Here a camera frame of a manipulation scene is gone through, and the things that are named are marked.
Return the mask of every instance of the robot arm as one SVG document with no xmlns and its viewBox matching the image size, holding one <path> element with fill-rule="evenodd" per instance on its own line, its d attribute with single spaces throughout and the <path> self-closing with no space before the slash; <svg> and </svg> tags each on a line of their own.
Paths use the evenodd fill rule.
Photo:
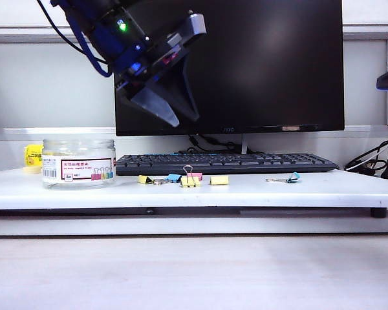
<svg viewBox="0 0 388 310">
<path fill-rule="evenodd" d="M 115 73 L 115 88 L 130 102 L 176 127 L 174 109 L 195 121 L 199 113 L 185 74 L 189 48 L 206 33 L 204 16 L 188 12 L 173 27 L 150 38 L 129 13 L 139 0 L 51 0 L 60 6 L 84 54 L 103 76 Z M 85 35 L 106 60 L 104 71 Z"/>
</svg>

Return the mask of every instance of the glass jar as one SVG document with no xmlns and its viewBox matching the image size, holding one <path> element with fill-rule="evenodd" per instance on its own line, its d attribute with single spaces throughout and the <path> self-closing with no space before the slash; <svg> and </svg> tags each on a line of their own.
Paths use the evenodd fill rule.
<svg viewBox="0 0 388 310">
<path fill-rule="evenodd" d="M 114 183 L 114 140 L 44 140 L 43 146 L 46 188 L 77 189 Z"/>
</svg>

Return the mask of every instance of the desk surface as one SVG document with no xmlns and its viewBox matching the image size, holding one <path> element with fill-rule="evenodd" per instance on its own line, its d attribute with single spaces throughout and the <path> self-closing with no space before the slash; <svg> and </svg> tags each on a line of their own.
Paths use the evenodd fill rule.
<svg viewBox="0 0 388 310">
<path fill-rule="evenodd" d="M 0 240 L 0 310 L 388 310 L 388 235 Z"/>
<path fill-rule="evenodd" d="M 21 169 L 0 172 L 0 210 L 115 207 L 388 207 L 388 180 L 331 171 L 302 173 L 296 184 L 266 178 L 289 174 L 230 175 L 229 185 L 182 188 L 179 184 L 142 185 L 136 177 L 117 177 L 104 189 L 49 190 L 41 175 Z"/>
</svg>

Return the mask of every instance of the monitor brand logo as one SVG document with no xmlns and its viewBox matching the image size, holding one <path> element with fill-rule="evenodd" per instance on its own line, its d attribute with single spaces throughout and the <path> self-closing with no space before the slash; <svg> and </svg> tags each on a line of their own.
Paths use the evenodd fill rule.
<svg viewBox="0 0 388 310">
<path fill-rule="evenodd" d="M 226 134 L 229 134 L 234 132 L 234 127 L 226 127 L 226 128 L 223 128 L 222 131 Z"/>
</svg>

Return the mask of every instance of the desk leg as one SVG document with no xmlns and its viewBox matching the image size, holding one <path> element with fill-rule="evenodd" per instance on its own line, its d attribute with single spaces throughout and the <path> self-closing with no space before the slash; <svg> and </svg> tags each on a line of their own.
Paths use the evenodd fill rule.
<svg viewBox="0 0 388 310">
<path fill-rule="evenodd" d="M 371 208 L 371 216 L 373 218 L 386 218 L 387 208 Z"/>
</svg>

